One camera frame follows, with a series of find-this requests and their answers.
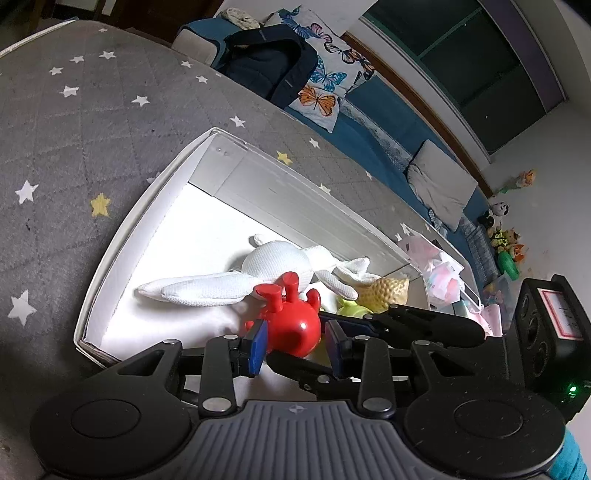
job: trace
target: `plastic bag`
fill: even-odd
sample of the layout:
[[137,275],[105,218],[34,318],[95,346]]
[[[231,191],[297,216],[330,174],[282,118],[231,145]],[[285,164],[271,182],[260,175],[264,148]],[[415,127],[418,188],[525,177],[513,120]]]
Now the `plastic bag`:
[[423,275],[429,302],[436,307],[446,307],[460,300],[464,282],[460,278],[463,265],[437,248],[420,233],[414,231],[401,246],[412,259],[413,265]]
[[438,265],[425,282],[429,302],[436,307],[445,307],[460,301],[460,282],[449,263]]

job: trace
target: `bunny ear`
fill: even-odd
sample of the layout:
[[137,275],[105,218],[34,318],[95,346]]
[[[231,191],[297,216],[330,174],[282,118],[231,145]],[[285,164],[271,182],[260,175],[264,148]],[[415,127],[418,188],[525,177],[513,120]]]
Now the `bunny ear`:
[[241,301],[259,283],[259,278],[232,271],[196,277],[164,278],[142,285],[138,292],[152,299],[180,305],[214,307]]
[[373,273],[366,273],[366,269],[358,272],[352,271],[346,267],[348,263],[349,262],[343,265],[337,265],[335,267],[335,274],[347,285],[367,286],[372,284],[379,278],[379,275],[374,275]]
[[161,278],[160,280],[154,280],[149,283],[140,285],[137,290],[138,293],[144,297],[148,297],[153,300],[166,301],[162,298],[162,289],[174,283],[191,280],[194,277],[173,277],[173,278]]
[[353,287],[345,285],[328,270],[317,270],[314,273],[316,274],[316,277],[318,277],[318,280],[320,280],[329,290],[332,290],[345,300],[357,300],[357,291]]
[[353,273],[365,273],[369,268],[369,258],[355,258],[353,260],[349,260],[348,262],[342,262],[340,266]]

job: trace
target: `white storage box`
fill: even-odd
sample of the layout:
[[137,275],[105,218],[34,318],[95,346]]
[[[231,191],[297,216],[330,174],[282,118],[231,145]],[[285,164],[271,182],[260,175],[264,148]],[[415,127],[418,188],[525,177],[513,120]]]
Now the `white storage box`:
[[256,233],[302,248],[322,245],[341,260],[367,256],[371,273],[410,279],[409,305],[429,308],[421,274],[384,234],[292,169],[213,128],[174,159],[121,224],[86,294],[76,348],[106,367],[163,339],[189,348],[238,333],[262,305],[252,297],[182,307],[135,289],[238,267]]

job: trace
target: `blue butterfly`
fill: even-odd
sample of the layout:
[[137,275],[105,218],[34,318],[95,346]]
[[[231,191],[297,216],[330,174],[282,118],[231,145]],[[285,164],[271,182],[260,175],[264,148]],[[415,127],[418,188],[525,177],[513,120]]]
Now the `blue butterfly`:
[[296,8],[293,12],[279,13],[279,17],[281,18],[281,22],[287,24],[295,33],[297,33],[302,38],[320,38],[316,33],[314,33],[308,27],[304,27],[300,25],[298,22],[294,20],[293,17],[297,16],[300,13],[300,7]]
[[318,65],[316,66],[314,73],[312,73],[310,80],[312,83],[321,83],[327,92],[334,92],[335,86],[340,85],[340,83],[345,80],[346,77],[347,74],[344,72],[327,74],[326,69],[324,68],[324,62],[318,55]]

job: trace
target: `red toy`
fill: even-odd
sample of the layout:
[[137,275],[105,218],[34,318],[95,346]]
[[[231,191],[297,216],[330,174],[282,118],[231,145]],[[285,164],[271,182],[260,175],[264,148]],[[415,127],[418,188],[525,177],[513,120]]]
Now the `red toy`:
[[[281,276],[286,299],[281,297],[279,285],[263,283],[255,287],[257,295],[267,301],[261,309],[259,318],[266,320],[269,328],[268,351],[281,350],[295,356],[305,357],[320,342],[320,293],[311,289],[308,301],[298,297],[300,278],[295,272]],[[249,330],[253,322],[246,322]]]

